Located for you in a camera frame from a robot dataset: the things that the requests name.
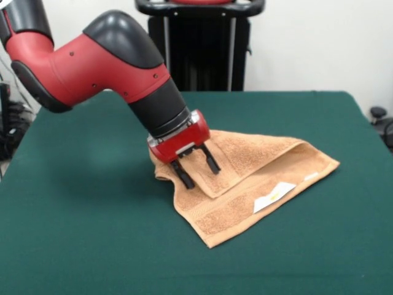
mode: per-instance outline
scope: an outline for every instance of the black stand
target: black stand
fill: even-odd
[[[248,17],[265,0],[190,5],[136,0],[149,18],[149,35],[180,91],[243,91],[249,51]]]

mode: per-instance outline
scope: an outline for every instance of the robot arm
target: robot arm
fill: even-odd
[[[150,150],[188,188],[193,182],[178,158],[194,149],[202,149],[213,173],[219,172],[204,145],[209,128],[202,114],[189,111],[160,52],[129,15],[108,11],[55,50],[42,0],[14,0],[0,13],[0,40],[22,84],[49,111],[70,111],[111,89],[149,132]]]

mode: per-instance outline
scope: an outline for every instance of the black joint cover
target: black joint cover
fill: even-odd
[[[0,41],[3,47],[6,47],[7,41],[11,38],[11,30],[8,27],[6,16],[4,12],[0,12]]]
[[[72,109],[51,96],[25,64],[20,61],[13,61],[11,63],[11,68],[30,95],[45,109],[54,113],[62,113]]]
[[[156,91],[128,105],[155,138],[181,128],[191,116],[172,78]]]
[[[110,10],[101,14],[83,33],[117,58],[137,68],[152,69],[164,62],[145,30],[122,11]]]
[[[13,0],[6,6],[5,11],[15,33],[30,31],[41,33],[53,43],[42,0]]]

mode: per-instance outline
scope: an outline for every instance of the green table surface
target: green table surface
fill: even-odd
[[[213,129],[299,137],[341,165],[210,250],[119,96],[42,110],[0,184],[0,294],[393,294],[393,158],[350,95],[184,97]]]

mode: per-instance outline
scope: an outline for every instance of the brown towel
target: brown towel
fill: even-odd
[[[309,143],[289,137],[211,130],[206,145],[222,170],[214,175],[199,150],[184,157],[180,163],[196,184],[192,190],[169,165],[151,153],[150,158],[155,177],[174,184],[176,211],[209,248],[244,232],[340,164]],[[271,195],[279,183],[295,188],[279,199]],[[256,200],[266,207],[254,213]]]

